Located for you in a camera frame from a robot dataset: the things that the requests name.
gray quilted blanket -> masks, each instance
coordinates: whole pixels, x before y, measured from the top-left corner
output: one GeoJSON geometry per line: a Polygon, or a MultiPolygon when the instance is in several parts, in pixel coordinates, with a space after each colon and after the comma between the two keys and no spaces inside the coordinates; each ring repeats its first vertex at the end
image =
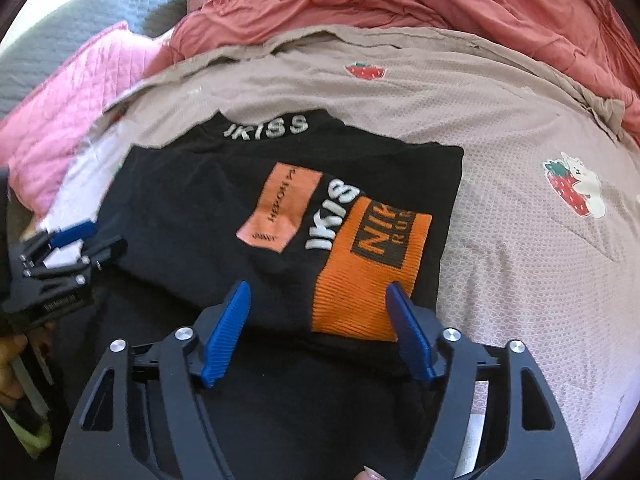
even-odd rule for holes
{"type": "Polygon", "coordinates": [[[0,56],[0,119],[94,34],[126,20],[160,36],[186,14],[185,0],[72,0],[31,27],[0,56]]]}

metal screw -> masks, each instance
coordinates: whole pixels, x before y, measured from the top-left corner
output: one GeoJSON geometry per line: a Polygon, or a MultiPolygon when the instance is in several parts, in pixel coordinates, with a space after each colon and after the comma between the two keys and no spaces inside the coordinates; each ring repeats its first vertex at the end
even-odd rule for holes
{"type": "Polygon", "coordinates": [[[447,341],[460,341],[462,334],[455,328],[446,328],[443,330],[442,336],[447,341]]]}
{"type": "Polygon", "coordinates": [[[183,326],[175,331],[175,338],[180,341],[187,341],[193,337],[193,329],[189,326],[183,326]]]}
{"type": "Polygon", "coordinates": [[[512,352],[516,352],[516,354],[522,354],[527,349],[527,347],[524,346],[524,343],[517,339],[514,339],[509,343],[509,348],[512,352]]]}
{"type": "Polygon", "coordinates": [[[112,352],[122,352],[127,347],[127,342],[124,339],[116,339],[109,345],[109,350],[112,352]]]}

orange nike patch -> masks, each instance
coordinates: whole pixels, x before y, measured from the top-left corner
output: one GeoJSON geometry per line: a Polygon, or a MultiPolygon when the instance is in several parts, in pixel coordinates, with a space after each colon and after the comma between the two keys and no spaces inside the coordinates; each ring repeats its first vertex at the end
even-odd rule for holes
{"type": "Polygon", "coordinates": [[[255,211],[236,236],[252,247],[281,253],[296,235],[322,173],[278,162],[262,188],[255,211]]]}
{"type": "Polygon", "coordinates": [[[395,341],[386,286],[412,293],[430,225],[431,215],[357,199],[316,281],[313,331],[395,341]]]}

strawberry embroidery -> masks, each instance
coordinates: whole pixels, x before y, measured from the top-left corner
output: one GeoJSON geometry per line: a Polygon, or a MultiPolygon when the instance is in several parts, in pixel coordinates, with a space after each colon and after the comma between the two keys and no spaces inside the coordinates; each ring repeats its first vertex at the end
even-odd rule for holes
{"type": "Polygon", "coordinates": [[[551,187],[576,214],[596,218],[605,215],[600,180],[579,158],[563,153],[562,158],[546,160],[543,166],[551,187]]]}
{"type": "Polygon", "coordinates": [[[354,63],[352,65],[345,65],[345,69],[347,69],[347,72],[351,75],[366,81],[380,79],[386,72],[386,69],[382,67],[361,62],[354,63]]]}

folded black shirt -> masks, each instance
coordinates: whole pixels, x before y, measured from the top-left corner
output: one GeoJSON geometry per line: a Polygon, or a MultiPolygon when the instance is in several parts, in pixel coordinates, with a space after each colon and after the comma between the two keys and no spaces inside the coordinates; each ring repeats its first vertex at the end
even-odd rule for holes
{"type": "Polygon", "coordinates": [[[364,464],[406,478],[424,393],[399,367],[383,291],[398,280],[434,308],[462,155],[324,110],[254,125],[217,114],[161,150],[133,148],[89,243],[121,235],[127,254],[60,327],[70,402],[111,340],[163,338],[246,280],[247,329],[204,394],[236,478],[351,479],[364,464]]]}

